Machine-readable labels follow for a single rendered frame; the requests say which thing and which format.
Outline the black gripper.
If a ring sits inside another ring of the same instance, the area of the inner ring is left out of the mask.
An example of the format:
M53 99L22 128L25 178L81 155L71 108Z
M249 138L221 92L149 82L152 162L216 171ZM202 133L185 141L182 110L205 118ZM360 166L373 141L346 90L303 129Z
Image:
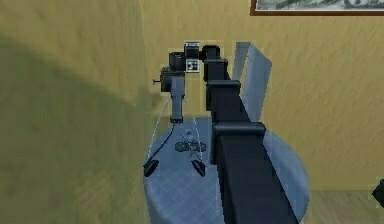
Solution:
M173 124L183 122L183 108L182 103L185 97L185 54L183 52L171 52L169 54L169 64L164 66L160 71L160 78L154 79L153 83L159 83L162 92L169 92L172 101L170 122ZM160 143L160 145L153 149L155 143L156 133L160 124L161 117L165 109L168 107L170 98L168 98L156 120L155 128L152 132L151 143L148 148L146 160L143 164L143 175L150 177L159 165L159 161L155 159L157 154L163 149L167 141L173 134L174 126L168 133L167 137ZM192 118L193 131L187 130L184 140L189 147L191 163L197 173L205 176L205 164L202 159L202 145L200 141L200 133L195 118Z

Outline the dark grey controller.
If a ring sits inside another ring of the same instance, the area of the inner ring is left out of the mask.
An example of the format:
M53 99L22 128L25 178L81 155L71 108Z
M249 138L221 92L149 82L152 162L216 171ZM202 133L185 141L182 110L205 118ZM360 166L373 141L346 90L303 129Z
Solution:
M195 152L205 152L207 150L207 145L203 142L193 141L182 141L175 144L175 150L177 152L185 151L195 151Z

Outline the dark rounded object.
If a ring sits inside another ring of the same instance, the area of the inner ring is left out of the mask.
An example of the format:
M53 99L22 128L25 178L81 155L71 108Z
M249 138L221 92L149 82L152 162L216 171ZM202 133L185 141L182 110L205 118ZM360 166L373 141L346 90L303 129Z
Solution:
M381 179L375 189L372 191L372 196L384 208L384 179Z

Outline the brown framed picture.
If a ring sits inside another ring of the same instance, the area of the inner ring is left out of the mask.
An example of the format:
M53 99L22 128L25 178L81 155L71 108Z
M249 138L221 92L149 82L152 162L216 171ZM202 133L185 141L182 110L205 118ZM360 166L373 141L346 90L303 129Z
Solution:
M384 0L250 0L250 16L384 16Z

